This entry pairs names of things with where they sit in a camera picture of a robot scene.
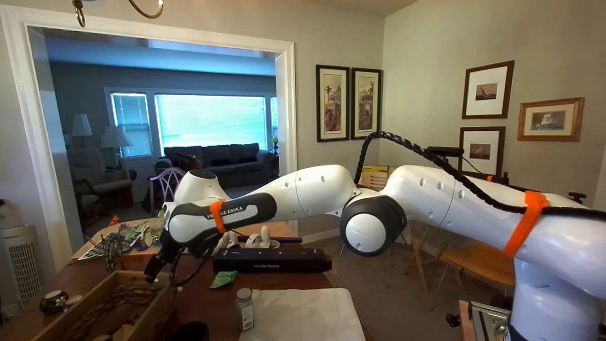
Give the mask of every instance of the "armchair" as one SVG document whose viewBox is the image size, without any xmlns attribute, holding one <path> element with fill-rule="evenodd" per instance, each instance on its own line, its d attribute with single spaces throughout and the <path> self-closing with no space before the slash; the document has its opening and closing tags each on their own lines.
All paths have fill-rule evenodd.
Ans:
<svg viewBox="0 0 606 341">
<path fill-rule="evenodd" d="M 133 205 L 133 180 L 130 171 L 109 171 L 99 150 L 82 148 L 69 154 L 75 180 L 77 203 L 84 203 L 88 196 L 101 199 L 103 215 L 116 207 Z"/>
</svg>

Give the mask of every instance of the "lamp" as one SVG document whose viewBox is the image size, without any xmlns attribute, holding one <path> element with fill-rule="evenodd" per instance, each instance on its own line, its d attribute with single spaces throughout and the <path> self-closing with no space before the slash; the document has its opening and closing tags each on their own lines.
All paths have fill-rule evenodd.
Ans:
<svg viewBox="0 0 606 341">
<path fill-rule="evenodd" d="M 75 116 L 73 137 L 80 137 L 82 139 L 82 146 L 84 146 L 84 139 L 86 137 L 94 137 L 94 129 L 92 129 L 88 114 L 77 114 Z"/>
<path fill-rule="evenodd" d="M 82 4 L 84 0 L 73 0 L 73 4 L 75 4 L 75 8 L 77 8 L 77 19 L 79 19 L 79 23 L 80 23 L 80 27 L 86 27 L 88 25 L 88 19 L 86 19 L 86 16 L 84 16 L 84 4 Z M 141 16 L 145 16 L 145 17 L 149 17 L 149 19 L 158 19 L 160 16 L 164 16 L 164 12 L 166 12 L 166 0 L 158 0 L 158 12 L 156 14 L 149 14 L 149 12 L 145 12 L 143 8 L 139 8 L 139 4 L 135 2 L 135 0 L 130 0 L 132 2 L 132 6 L 141 14 Z"/>
<path fill-rule="evenodd" d="M 124 146 L 130 146 L 126 133 L 120 127 L 107 127 L 101 137 L 101 146 L 115 150 L 115 167 L 120 169 L 120 152 Z"/>
</svg>

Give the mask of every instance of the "wooden box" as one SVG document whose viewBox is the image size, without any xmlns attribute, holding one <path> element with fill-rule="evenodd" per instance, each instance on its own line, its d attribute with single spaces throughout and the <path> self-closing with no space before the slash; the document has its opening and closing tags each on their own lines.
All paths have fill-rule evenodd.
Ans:
<svg viewBox="0 0 606 341">
<path fill-rule="evenodd" d="M 162 273 L 156 285 L 143 271 L 116 271 L 35 340 L 162 340 L 175 309 L 175 288 Z"/>
</svg>

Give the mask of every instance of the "white door frame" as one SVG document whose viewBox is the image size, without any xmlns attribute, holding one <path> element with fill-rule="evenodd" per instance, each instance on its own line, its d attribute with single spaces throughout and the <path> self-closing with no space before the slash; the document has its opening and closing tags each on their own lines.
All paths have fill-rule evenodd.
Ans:
<svg viewBox="0 0 606 341">
<path fill-rule="evenodd" d="M 37 186 L 43 203 L 43 216 L 50 235 L 50 251 L 54 256 L 56 269 L 62 269 L 71 260 L 71 251 L 67 251 L 69 232 L 65 224 L 65 209 L 62 201 L 60 182 L 56 175 L 50 135 L 46 129 L 46 120 L 43 112 L 43 97 L 37 82 L 37 69 L 33 59 L 33 48 L 29 40 L 29 29 L 58 29 L 58 31 L 84 31 L 75 14 L 0 6 L 3 29 L 9 42 L 10 65 L 14 71 L 14 82 L 18 86 L 18 101 L 22 108 L 22 118 L 26 124 L 26 133 L 29 141 L 29 152 L 37 175 Z M 202 46 L 222 46 L 236 50 L 257 50 L 277 55 L 277 84 L 279 84 L 279 108 L 281 129 L 285 144 L 285 158 L 281 158 L 283 173 L 293 173 L 298 169 L 298 139 L 296 139 L 296 59 L 294 42 L 236 36 L 209 31 L 192 31 L 164 27 L 152 23 L 118 21 L 107 17 L 88 16 L 88 33 L 111 35 L 111 36 L 130 36 L 130 38 L 149 38 L 149 40 L 168 40 L 183 44 L 202 44 Z"/>
</svg>

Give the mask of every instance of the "paper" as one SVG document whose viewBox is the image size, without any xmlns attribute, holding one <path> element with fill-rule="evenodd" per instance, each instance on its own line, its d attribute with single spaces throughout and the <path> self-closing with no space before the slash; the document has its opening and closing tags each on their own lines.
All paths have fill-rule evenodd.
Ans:
<svg viewBox="0 0 606 341">
<path fill-rule="evenodd" d="M 255 290 L 257 326 L 241 341 L 365 341 L 355 302 L 346 288 Z"/>
</svg>

